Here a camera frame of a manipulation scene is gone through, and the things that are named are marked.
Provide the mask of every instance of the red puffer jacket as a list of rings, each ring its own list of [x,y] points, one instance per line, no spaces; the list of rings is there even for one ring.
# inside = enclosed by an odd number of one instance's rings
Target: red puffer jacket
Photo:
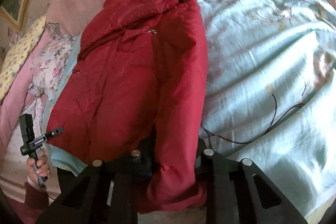
[[[155,124],[160,168],[139,189],[141,213],[205,200],[194,161],[207,43],[196,0],[106,0],[85,29],[78,63],[50,116],[49,143],[89,164],[137,148]]]

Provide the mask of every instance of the bed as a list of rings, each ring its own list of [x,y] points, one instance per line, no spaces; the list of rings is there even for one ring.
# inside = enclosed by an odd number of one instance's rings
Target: bed
[[[335,1],[291,1],[289,5],[285,0],[198,0],[209,51],[207,93],[199,136],[209,147],[230,159],[253,159],[309,223],[315,224],[335,199],[336,192],[335,170],[332,168],[335,150],[327,145],[334,143],[333,135],[327,133],[333,130],[335,120],[332,114],[335,109],[327,102],[333,100],[334,94]],[[58,40],[62,36],[69,42],[69,46],[62,53],[63,56],[66,53],[68,56],[67,61],[58,69],[59,81],[51,93],[45,93],[49,99],[39,99],[41,93],[35,91],[38,96],[24,109],[25,113],[35,114],[35,127],[41,128],[41,132],[45,131],[52,107],[72,74],[80,47],[80,33],[101,10],[103,3],[104,0],[53,0],[50,4],[46,23],[51,24],[47,28],[48,33],[44,33],[44,36],[49,35],[46,44],[50,42],[51,35],[54,38],[57,36]],[[274,10],[266,9],[269,6],[274,7]],[[237,37],[230,30],[239,30],[241,37],[244,37],[244,32],[247,32],[245,35],[250,35],[253,28],[261,25],[268,32],[256,34],[254,40],[245,38],[235,43]],[[305,33],[307,29],[314,30],[318,36]],[[221,46],[224,41],[230,41],[229,51]],[[263,52],[261,49],[265,48],[268,49],[268,55],[256,59],[258,52]],[[36,56],[40,57],[46,52],[41,46]],[[220,57],[226,57],[226,61],[219,62]],[[289,60],[286,67],[281,63],[283,59]],[[280,119],[295,105],[299,111],[289,112]],[[306,118],[310,116],[319,123],[320,131],[314,131],[311,139],[300,139],[300,131],[295,133],[294,128],[310,128],[309,119]],[[313,132],[312,130],[310,128],[305,132]],[[302,145],[291,146],[293,135]],[[21,146],[21,140],[20,130],[16,126],[2,163],[1,187],[7,195],[22,201],[23,183],[26,180],[25,160],[18,152],[18,146]],[[288,149],[279,151],[279,147]],[[75,175],[85,167],[65,151],[51,146],[46,148],[54,166],[71,170]],[[318,161],[319,155],[324,155],[322,163]],[[295,189],[299,181],[306,184]],[[59,193],[56,176],[48,182],[48,190],[52,196]],[[184,223],[205,222],[205,213],[199,209],[152,213],[141,217],[140,223],[157,223],[158,220],[160,223],[178,223],[179,219]]]

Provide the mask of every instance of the white cuff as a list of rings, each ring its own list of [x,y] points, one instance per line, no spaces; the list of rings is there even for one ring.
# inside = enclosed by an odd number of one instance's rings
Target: white cuff
[[[41,187],[39,185],[36,185],[29,177],[27,178],[28,183],[30,186],[32,186],[34,189],[40,191],[40,192],[46,192],[47,187],[44,184],[41,184]]]

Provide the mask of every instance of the person's arm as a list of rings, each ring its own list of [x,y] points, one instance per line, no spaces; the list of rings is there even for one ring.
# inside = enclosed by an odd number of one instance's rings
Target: person's arm
[[[39,160],[37,161],[37,166],[39,167],[37,173],[41,177],[47,177],[51,175],[49,164],[47,163],[48,157],[46,156],[43,149],[39,151]],[[27,204],[32,209],[44,210],[49,206],[49,198],[46,191],[46,186],[39,185],[37,176],[33,169],[35,160],[32,158],[27,159],[28,168],[28,181],[25,183],[26,187],[26,198],[25,204]]]

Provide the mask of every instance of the metal screw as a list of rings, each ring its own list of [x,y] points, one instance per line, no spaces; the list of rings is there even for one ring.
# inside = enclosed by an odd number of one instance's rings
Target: metal screw
[[[241,162],[246,166],[251,166],[253,163],[250,159],[243,159]]]
[[[215,152],[212,150],[212,149],[205,149],[203,151],[203,153],[206,155],[206,156],[212,156]]]
[[[139,157],[141,156],[141,151],[140,150],[133,150],[131,152],[132,157]]]
[[[101,166],[102,164],[103,164],[103,162],[102,162],[101,160],[94,160],[93,163],[92,163],[92,165],[93,165],[94,167],[99,167],[99,166]]]

